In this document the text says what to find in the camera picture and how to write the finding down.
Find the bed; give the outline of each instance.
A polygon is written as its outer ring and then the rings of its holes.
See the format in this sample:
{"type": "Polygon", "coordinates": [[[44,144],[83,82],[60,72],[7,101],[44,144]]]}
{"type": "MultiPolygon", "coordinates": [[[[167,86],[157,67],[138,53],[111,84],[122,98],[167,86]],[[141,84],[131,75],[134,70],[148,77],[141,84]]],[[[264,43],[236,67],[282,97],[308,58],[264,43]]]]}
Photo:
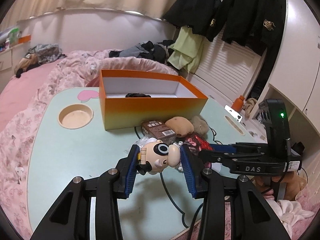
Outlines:
{"type": "MultiPolygon", "coordinates": [[[[51,98],[64,89],[86,86],[98,76],[100,69],[177,74],[168,66],[148,59],[109,59],[108,53],[109,50],[71,52],[65,59],[23,73],[20,79],[11,78],[0,95],[0,159],[3,160],[0,163],[0,205],[24,239],[31,236],[26,205],[28,160],[37,128],[51,98]]],[[[299,193],[297,200],[305,210],[317,212],[319,209],[319,205],[309,205],[308,187],[299,193]]],[[[312,219],[295,224],[293,240],[301,236],[312,219]]],[[[230,239],[230,225],[230,208],[226,204],[225,239],[230,239]]],[[[197,232],[198,226],[192,239],[196,239],[197,232]]],[[[185,238],[186,234],[182,234],[177,239],[185,238]]]]}

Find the black sweatshirt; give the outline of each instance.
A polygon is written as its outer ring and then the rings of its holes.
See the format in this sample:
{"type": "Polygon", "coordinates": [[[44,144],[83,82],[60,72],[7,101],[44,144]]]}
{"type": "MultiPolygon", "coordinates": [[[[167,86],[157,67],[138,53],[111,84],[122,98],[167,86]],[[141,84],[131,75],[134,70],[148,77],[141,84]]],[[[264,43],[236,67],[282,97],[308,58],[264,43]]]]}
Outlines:
{"type": "Polygon", "coordinates": [[[221,0],[176,0],[163,18],[176,27],[188,26],[205,36],[221,0]]]}
{"type": "Polygon", "coordinates": [[[223,41],[248,46],[259,55],[275,43],[284,29],[279,0],[223,0],[212,23],[206,35],[209,41],[226,24],[223,41]]]}

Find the orange water bottle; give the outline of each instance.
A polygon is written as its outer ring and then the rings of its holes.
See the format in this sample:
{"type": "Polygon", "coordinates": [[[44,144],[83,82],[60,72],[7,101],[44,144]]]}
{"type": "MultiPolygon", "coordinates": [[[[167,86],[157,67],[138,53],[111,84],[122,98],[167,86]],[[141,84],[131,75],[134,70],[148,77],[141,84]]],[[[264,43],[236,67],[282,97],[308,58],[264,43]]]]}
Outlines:
{"type": "Polygon", "coordinates": [[[237,99],[233,102],[231,108],[232,108],[233,110],[235,110],[236,112],[240,113],[241,110],[242,110],[242,108],[243,108],[243,104],[244,104],[243,100],[244,100],[244,97],[243,97],[243,96],[240,96],[239,98],[237,98],[237,99]]]}

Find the pink heart decal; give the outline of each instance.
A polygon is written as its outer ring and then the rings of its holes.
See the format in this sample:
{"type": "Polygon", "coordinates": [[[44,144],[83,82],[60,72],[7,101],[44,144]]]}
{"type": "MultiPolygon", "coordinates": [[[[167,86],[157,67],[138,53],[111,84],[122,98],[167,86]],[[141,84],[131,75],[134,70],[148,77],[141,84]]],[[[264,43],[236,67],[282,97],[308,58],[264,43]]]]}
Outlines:
{"type": "Polygon", "coordinates": [[[78,99],[81,101],[81,103],[88,102],[90,98],[99,98],[99,93],[94,90],[82,90],[78,94],[78,99]]]}

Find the toy figure head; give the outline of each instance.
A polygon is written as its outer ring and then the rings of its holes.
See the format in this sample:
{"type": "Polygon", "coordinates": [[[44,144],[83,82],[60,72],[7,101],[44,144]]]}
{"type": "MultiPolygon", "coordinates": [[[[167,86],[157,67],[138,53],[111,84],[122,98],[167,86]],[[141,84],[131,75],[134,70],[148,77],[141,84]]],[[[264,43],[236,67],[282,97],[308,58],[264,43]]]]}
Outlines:
{"type": "Polygon", "coordinates": [[[167,145],[161,140],[149,142],[141,148],[137,170],[140,174],[146,172],[154,175],[166,167],[175,167],[180,163],[180,149],[176,145],[167,145]]]}

